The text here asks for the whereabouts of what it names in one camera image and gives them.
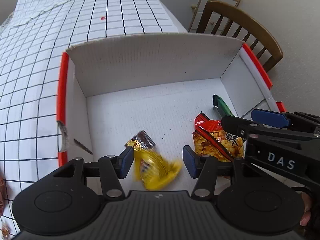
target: wooden chair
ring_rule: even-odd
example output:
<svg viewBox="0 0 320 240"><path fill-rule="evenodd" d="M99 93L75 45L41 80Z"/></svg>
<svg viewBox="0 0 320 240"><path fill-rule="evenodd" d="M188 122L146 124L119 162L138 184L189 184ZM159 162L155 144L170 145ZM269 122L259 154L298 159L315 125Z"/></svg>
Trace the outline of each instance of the wooden chair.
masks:
<svg viewBox="0 0 320 240"><path fill-rule="evenodd" d="M250 46L250 49L253 49L258 44L258 42L260 42L264 46L263 49L256 55L258 59L266 50L269 51L271 57L263 64L263 68L267 72L283 58L283 52L278 42L271 35L271 33L265 29L265 27L263 27L260 23L258 23L255 19L246 14L244 11L224 2L219 2L216 0L207 1L196 31L197 33L204 33L212 12L220 14L221 16L215 24L215 26L213 27L211 34L217 33L217 30L222 22L223 17L226 17L229 20L226 26L224 27L223 31L221 32L222 36L227 35L232 23L235 22L239 25L239 27L232 35L233 38L236 38L241 29L244 28L248 32L243 39L244 42L248 40L250 35L253 35L256 38L256 40Z"/></svg>

